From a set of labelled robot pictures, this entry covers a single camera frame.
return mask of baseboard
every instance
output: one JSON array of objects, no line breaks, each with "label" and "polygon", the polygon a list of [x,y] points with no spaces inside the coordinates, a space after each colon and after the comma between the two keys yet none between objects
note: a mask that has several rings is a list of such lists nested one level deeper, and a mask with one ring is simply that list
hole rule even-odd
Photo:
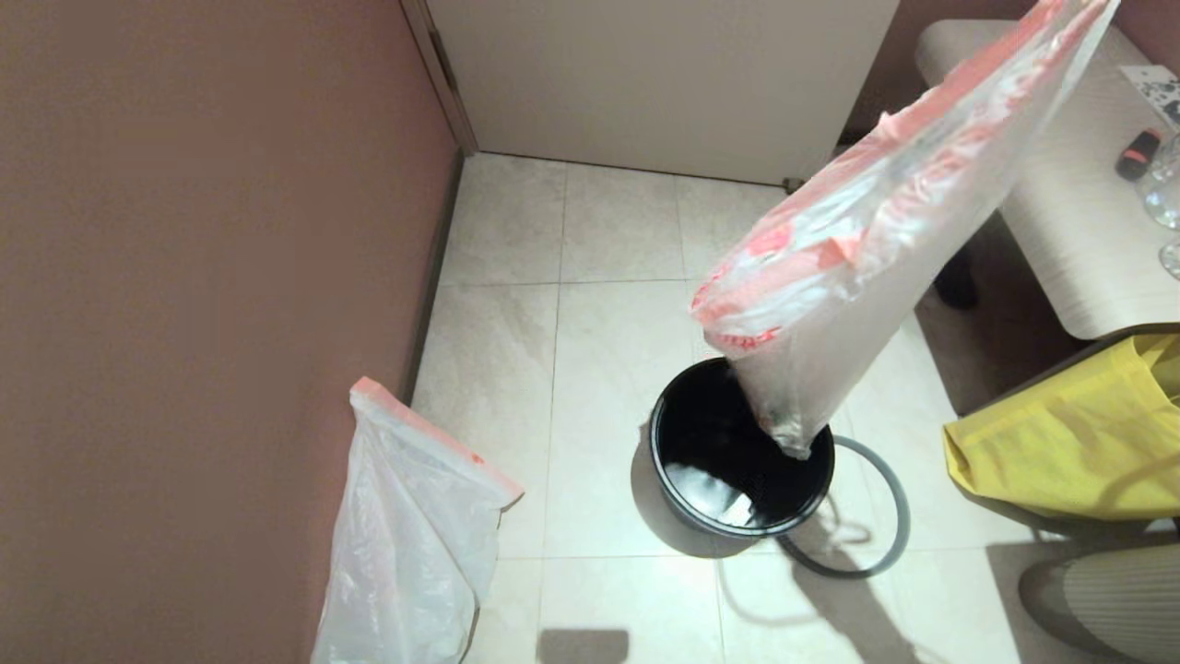
[{"label": "baseboard", "polygon": [[414,386],[418,383],[418,369],[422,363],[422,353],[426,350],[426,334],[431,328],[431,310],[434,308],[434,294],[439,288],[439,275],[442,272],[442,256],[446,254],[446,239],[451,234],[451,219],[454,217],[454,202],[459,197],[459,178],[463,177],[463,150],[455,150],[451,166],[451,182],[447,185],[446,202],[442,205],[442,216],[435,224],[434,238],[431,241],[430,275],[426,278],[426,288],[422,289],[421,300],[418,302],[418,323],[414,326],[414,347],[406,364],[406,373],[401,379],[401,388],[398,390],[398,399],[402,403],[413,406]]}]

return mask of plastic garbage bag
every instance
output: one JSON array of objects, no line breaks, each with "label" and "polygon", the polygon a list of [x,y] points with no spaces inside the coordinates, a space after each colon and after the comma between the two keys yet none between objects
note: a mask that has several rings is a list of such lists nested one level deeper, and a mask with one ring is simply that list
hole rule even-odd
[{"label": "plastic garbage bag", "polygon": [[452,664],[496,567],[500,511],[522,495],[380,384],[361,379],[313,663]]},{"label": "plastic garbage bag", "polygon": [[939,268],[996,209],[1117,0],[1041,0],[766,213],[693,298],[759,425],[812,439]]}]

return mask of white door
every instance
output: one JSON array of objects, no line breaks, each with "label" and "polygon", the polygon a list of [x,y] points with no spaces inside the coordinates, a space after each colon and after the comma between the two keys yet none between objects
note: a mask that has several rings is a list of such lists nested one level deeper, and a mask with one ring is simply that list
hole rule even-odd
[{"label": "white door", "polygon": [[827,160],[897,0],[427,0],[480,150],[780,183]]}]

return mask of black object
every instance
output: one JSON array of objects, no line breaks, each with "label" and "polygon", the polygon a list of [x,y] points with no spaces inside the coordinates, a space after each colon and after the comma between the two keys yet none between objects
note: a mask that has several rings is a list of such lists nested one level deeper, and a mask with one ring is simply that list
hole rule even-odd
[{"label": "black object", "polygon": [[651,414],[651,459],[664,499],[689,525],[730,538],[782,534],[827,495],[835,466],[827,427],[811,458],[788,458],[762,432],[725,360],[681,373]]},{"label": "black object", "polygon": [[1154,129],[1143,130],[1119,155],[1119,160],[1114,164],[1115,172],[1127,182],[1135,182],[1147,172],[1159,149],[1160,133]]},{"label": "black object", "polygon": [[935,277],[935,290],[938,298],[951,308],[966,310],[979,303],[979,291],[971,277],[971,254],[966,246],[958,250],[946,261],[942,271]]}]

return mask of glass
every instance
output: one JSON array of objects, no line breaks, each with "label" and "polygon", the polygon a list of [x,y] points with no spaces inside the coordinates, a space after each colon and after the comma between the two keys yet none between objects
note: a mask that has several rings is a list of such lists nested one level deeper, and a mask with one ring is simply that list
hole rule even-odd
[{"label": "glass", "polygon": [[1168,274],[1180,278],[1180,239],[1165,244],[1160,249],[1160,262],[1163,263],[1163,269],[1168,270]]},{"label": "glass", "polygon": [[1180,136],[1160,146],[1138,188],[1147,213],[1162,225],[1180,230]]}]

